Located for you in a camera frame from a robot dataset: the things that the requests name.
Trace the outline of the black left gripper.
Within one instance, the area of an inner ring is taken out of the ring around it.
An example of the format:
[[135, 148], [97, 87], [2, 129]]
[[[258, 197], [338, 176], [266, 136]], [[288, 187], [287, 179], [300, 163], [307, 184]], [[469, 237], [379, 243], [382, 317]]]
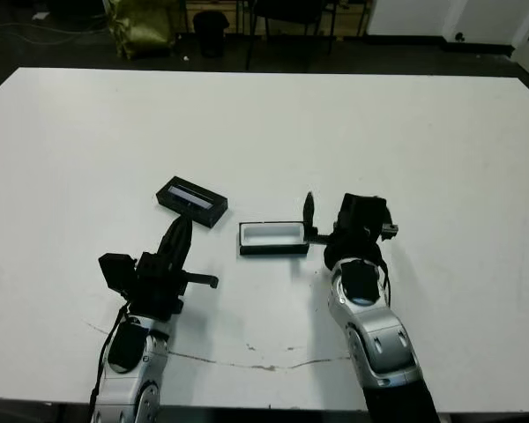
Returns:
[[178, 217], [163, 235], [159, 254], [144, 252], [136, 268], [137, 282], [129, 292], [129, 311], [154, 320], [169, 320], [183, 309], [189, 283], [218, 287], [213, 275], [190, 273], [182, 269], [190, 251], [192, 220]]

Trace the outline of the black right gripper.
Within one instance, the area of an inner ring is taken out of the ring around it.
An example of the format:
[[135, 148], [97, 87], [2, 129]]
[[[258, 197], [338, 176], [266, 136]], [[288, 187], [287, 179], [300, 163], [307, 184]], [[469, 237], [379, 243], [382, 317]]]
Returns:
[[373, 263], [382, 269], [387, 265], [382, 257], [378, 239], [389, 240], [398, 234], [395, 224], [383, 223], [379, 231], [362, 226], [355, 229], [338, 228], [329, 235], [320, 234], [314, 226], [315, 202], [313, 193], [308, 192], [302, 210], [304, 240], [307, 243], [325, 245], [324, 264], [333, 270], [343, 259], [358, 258]]

